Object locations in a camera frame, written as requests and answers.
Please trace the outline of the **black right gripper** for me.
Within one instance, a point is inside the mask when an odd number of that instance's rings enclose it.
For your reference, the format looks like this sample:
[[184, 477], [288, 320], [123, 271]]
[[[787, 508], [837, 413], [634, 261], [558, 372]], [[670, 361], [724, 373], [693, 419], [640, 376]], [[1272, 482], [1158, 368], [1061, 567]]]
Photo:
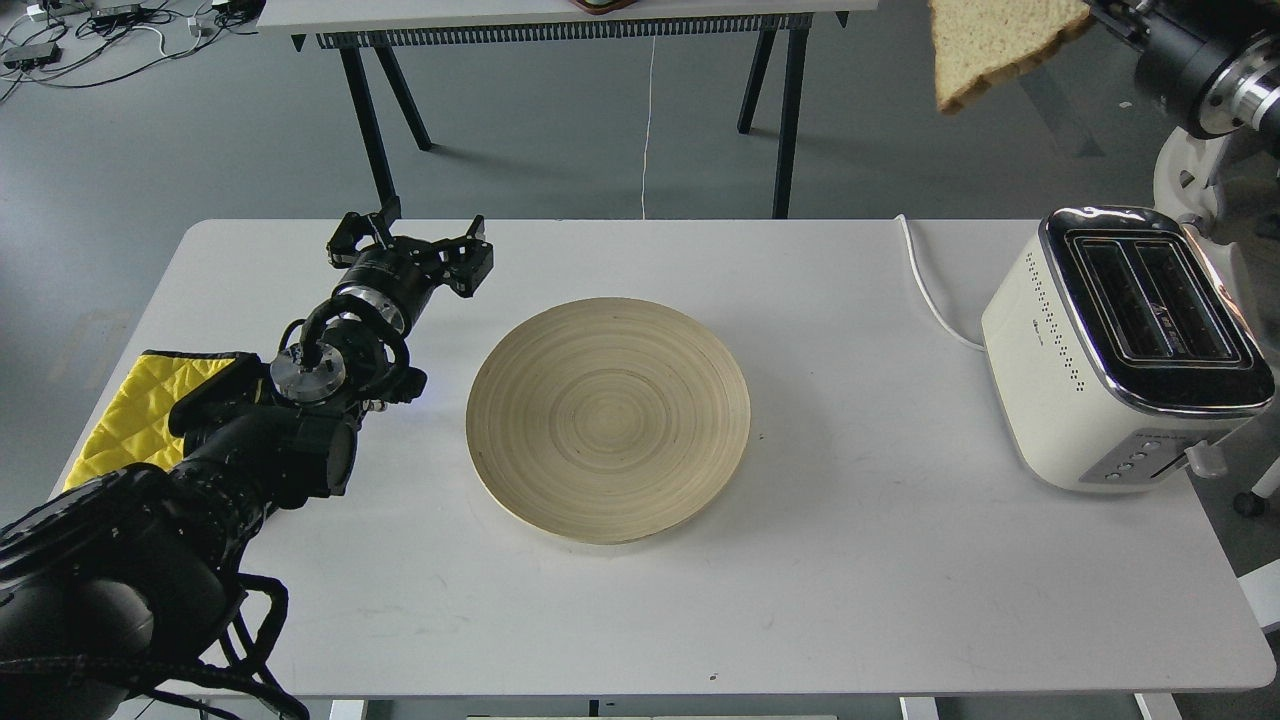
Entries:
[[1135, 85], [1196, 138], [1274, 136], [1271, 1], [1093, 1], [1138, 55]]

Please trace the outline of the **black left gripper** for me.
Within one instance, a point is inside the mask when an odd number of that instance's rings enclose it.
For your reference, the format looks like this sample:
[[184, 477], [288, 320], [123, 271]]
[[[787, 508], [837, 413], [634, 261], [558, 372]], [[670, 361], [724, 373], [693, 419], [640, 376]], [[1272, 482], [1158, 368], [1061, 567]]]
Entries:
[[351, 266], [335, 293], [364, 300], [389, 323], [417, 322], [438, 286], [471, 299], [494, 266], [485, 223], [476, 215], [462, 236], [429, 243], [393, 238], [383, 211], [348, 211], [326, 242], [330, 266]]

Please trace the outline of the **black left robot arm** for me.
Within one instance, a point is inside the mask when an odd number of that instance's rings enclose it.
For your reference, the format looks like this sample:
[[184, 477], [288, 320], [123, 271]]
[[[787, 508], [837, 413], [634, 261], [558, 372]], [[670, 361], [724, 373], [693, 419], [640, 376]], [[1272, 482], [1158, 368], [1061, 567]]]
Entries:
[[343, 277], [270, 363], [238, 356], [177, 402], [173, 468], [119, 466], [3, 529], [5, 719], [109, 719], [140, 696], [227, 717], [168, 682], [308, 717], [268, 667], [288, 591], [244, 551], [275, 511], [346, 492], [365, 415], [422, 393], [407, 338], [433, 291], [468, 299], [494, 264], [483, 217], [428, 242], [392, 232], [399, 209], [342, 219]]

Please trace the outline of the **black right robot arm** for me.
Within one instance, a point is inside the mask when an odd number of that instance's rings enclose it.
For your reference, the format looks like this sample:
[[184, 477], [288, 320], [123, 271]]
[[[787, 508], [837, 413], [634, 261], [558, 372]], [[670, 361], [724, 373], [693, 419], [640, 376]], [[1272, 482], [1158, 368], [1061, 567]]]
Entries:
[[1254, 131], [1277, 152], [1275, 1], [1089, 1], [1134, 49], [1135, 85], [1194, 138]]

